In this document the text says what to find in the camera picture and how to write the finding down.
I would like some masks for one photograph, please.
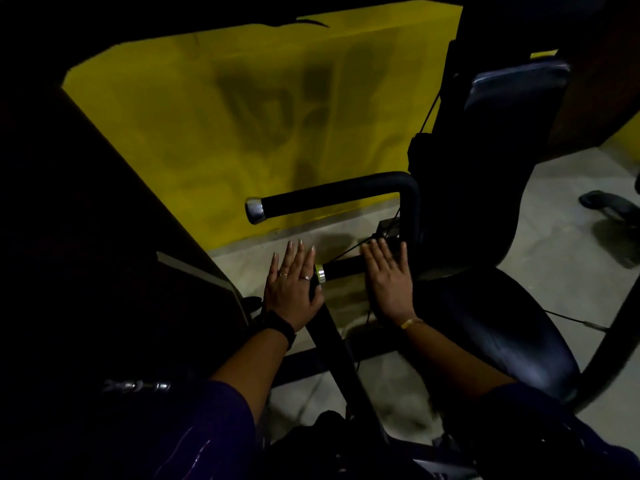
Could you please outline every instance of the finger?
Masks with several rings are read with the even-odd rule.
[[[309,278],[311,278],[314,275],[314,264],[315,263],[316,263],[316,247],[315,246],[311,246],[311,249],[307,253],[307,257],[305,258],[305,261],[302,264],[302,270],[300,271],[300,277],[302,278],[303,276],[308,276]]]
[[[378,268],[378,263],[376,263],[376,260],[373,258],[373,254],[371,254],[371,249],[369,249],[368,244],[361,245],[360,253],[364,256],[365,263],[367,263],[368,276],[371,277],[380,271],[380,268]]]
[[[406,242],[400,243],[400,271],[409,274],[409,255],[406,250]]]
[[[391,251],[389,250],[386,240],[384,239],[380,239],[380,250],[382,250],[382,256],[386,259],[389,267],[395,268],[398,266],[393,254],[391,254]]]
[[[280,257],[278,253],[273,254],[273,258],[271,258],[271,266],[269,267],[269,274],[267,275],[267,284],[270,285],[272,282],[278,279],[278,261]]]
[[[324,295],[322,293],[322,286],[318,285],[316,286],[314,298],[313,300],[311,300],[311,310],[313,311],[314,316],[316,316],[316,313],[318,313],[318,310],[323,304],[324,304]]]
[[[280,266],[280,272],[288,274],[289,268],[291,268],[291,264],[293,263],[293,257],[296,255],[293,249],[293,242],[289,241],[287,243],[287,252],[284,253],[284,258],[282,259],[282,266]]]
[[[373,254],[373,259],[375,259],[376,263],[378,263],[378,267],[381,270],[389,269],[389,263],[387,262],[385,257],[382,256],[382,251],[380,251],[378,242],[375,239],[371,240],[370,247],[371,247],[371,254]]]
[[[305,261],[305,243],[302,239],[298,242],[298,252],[293,259],[293,264],[289,268],[289,274],[295,277],[300,277],[300,270],[302,270],[302,263]]]

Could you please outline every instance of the yellow wall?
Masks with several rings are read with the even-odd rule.
[[[620,128],[610,141],[622,147],[625,154],[640,161],[640,112]]]
[[[364,204],[252,226],[247,196],[406,170],[460,10],[415,1],[311,17],[328,29],[249,25],[129,43],[73,69],[65,89],[212,249]]]

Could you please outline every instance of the person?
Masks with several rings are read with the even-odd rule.
[[[468,446],[483,478],[640,477],[633,453],[604,443],[561,404],[484,363],[416,316],[405,243],[398,262],[384,239],[363,244],[361,252],[376,316],[402,336],[412,362],[428,370],[451,398],[445,418],[453,420],[456,439]],[[255,425],[291,332],[299,332],[324,303],[320,286],[312,298],[309,293],[315,254],[315,247],[307,252],[300,241],[297,248],[288,243],[282,265],[273,255],[263,309],[275,317],[273,323],[248,339],[196,400],[180,412],[165,412],[154,430],[156,446],[138,459],[136,477],[429,478],[411,460],[387,455],[358,432],[357,422],[335,412],[323,413],[311,427],[294,428],[255,461]]]

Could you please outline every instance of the gold bracelet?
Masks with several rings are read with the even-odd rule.
[[[409,320],[407,320],[406,322],[404,322],[402,325],[400,325],[400,328],[402,330],[406,330],[407,328],[409,328],[411,325],[413,325],[416,322],[422,322],[422,320],[420,320],[420,318],[409,318]]]

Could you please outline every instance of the forearm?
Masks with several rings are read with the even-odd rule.
[[[515,382],[422,321],[409,325],[403,333],[420,365],[436,374],[462,400],[476,399],[495,387]]]
[[[235,388],[249,404],[257,422],[288,346],[286,337],[279,331],[262,330],[233,354],[211,379]]]

